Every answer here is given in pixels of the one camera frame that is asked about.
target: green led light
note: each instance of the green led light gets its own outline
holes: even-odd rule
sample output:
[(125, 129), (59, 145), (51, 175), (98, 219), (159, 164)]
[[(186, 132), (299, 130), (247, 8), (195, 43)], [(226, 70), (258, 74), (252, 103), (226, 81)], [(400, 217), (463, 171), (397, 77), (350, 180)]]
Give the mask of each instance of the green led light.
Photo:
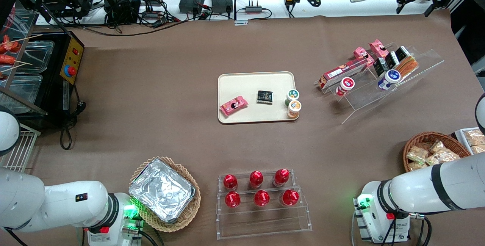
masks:
[(138, 211), (136, 210), (135, 205), (126, 205), (125, 208), (123, 208), (123, 215), (128, 218), (136, 217), (138, 215)]

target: white table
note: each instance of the white table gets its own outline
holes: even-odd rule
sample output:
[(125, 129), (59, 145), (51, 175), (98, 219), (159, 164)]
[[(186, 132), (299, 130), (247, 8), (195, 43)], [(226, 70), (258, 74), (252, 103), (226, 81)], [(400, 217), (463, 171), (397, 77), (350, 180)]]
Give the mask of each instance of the white table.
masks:
[[(163, 0), (168, 4), (168, 10), (175, 17), (180, 20), (187, 18), (187, 15), (180, 13), (178, 9), (178, 3), (180, 0)], [(288, 12), (284, 6), (284, 0), (259, 0), (258, 3), (263, 8), (270, 9), (272, 11), (271, 18), (288, 18)], [(298, 17), (313, 17), (313, 16), (373, 16), (373, 15), (395, 15), (397, 3), (396, 0), (364, 0), (362, 2), (351, 3), (350, 0), (321, 0), (322, 4), (319, 7), (313, 7), (307, 0), (301, 0), (296, 4), (293, 15)], [(204, 2), (206, 5), (211, 6), (211, 0)], [(401, 11), (401, 14), (421, 14), (429, 7), (430, 2), (413, 2), (407, 4)], [(237, 9), (244, 8), (247, 5), (247, 0), (237, 0)], [(91, 11), (85, 18), (80, 20), (82, 24), (101, 24), (103, 23), (105, 12), (102, 8)], [(249, 18), (264, 17), (265, 14), (259, 15), (247, 15), (243, 11), (238, 13), (238, 20), (246, 20)], [(223, 20), (227, 19), (222, 16), (213, 16), (211, 20)], [(46, 25), (44, 18), (41, 16), (37, 21), (38, 25)]]

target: wooden skewer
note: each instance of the wooden skewer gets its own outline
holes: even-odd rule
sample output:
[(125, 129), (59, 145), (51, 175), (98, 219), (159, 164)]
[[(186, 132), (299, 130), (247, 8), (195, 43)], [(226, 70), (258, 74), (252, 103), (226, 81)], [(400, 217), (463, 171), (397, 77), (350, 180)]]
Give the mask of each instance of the wooden skewer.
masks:
[(20, 66), (23, 66), (23, 65), (31, 65), (31, 64), (30, 63), (23, 63), (23, 64), (20, 64), (19, 66), (15, 66), (15, 67), (12, 67), (12, 68), (8, 68), (7, 70), (0, 71), (0, 73), (5, 73), (6, 71), (10, 71), (10, 70), (19, 68)]
[[(31, 36), (31, 37), (28, 37), (28, 38), (24, 38), (24, 39), (19, 39), (19, 40), (16, 40), (16, 41), (9, 41), (9, 42), (18, 42), (18, 41), (22, 41), (22, 40), (28, 40), (28, 39), (31, 39), (31, 38), (36, 38), (36, 37), (40, 37), (42, 36), (42, 34), (40, 35), (36, 35), (36, 36)], [(4, 43), (0, 43), (0, 46), (4, 45), (4, 44), (7, 44), (9, 42), (4, 42)]]

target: red bottle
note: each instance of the red bottle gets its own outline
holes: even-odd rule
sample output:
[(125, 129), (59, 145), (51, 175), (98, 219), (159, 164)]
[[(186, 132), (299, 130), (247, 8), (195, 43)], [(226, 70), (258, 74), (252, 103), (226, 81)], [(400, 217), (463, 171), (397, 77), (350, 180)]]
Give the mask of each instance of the red bottle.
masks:
[(235, 191), (231, 191), (225, 195), (225, 204), (229, 208), (236, 208), (241, 204), (241, 197)]
[(257, 206), (265, 206), (270, 202), (270, 195), (264, 190), (260, 190), (254, 194), (254, 204)]
[(279, 202), (283, 206), (293, 206), (298, 203), (298, 199), (300, 198), (300, 194), (294, 190), (286, 190), (281, 193), (279, 197)]
[(272, 182), (276, 187), (282, 187), (288, 182), (289, 171), (286, 168), (280, 169), (274, 174)]
[(263, 174), (258, 170), (249, 175), (249, 186), (253, 189), (258, 189), (263, 184)]
[(238, 188), (238, 179), (235, 175), (229, 174), (224, 177), (224, 187), (227, 190), (236, 190)]

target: beige tray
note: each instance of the beige tray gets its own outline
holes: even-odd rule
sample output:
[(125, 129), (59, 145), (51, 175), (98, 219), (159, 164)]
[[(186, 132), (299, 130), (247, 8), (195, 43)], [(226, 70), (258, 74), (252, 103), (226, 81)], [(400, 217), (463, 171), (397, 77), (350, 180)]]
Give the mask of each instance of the beige tray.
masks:
[[(290, 72), (223, 74), (217, 83), (217, 111), (221, 123), (275, 122), (297, 119), (289, 118), (286, 115), (286, 92), (296, 89), (295, 79)], [(258, 91), (273, 92), (273, 103), (256, 103)], [(248, 102), (248, 106), (226, 117), (220, 110), (220, 106), (237, 96), (242, 96)]]

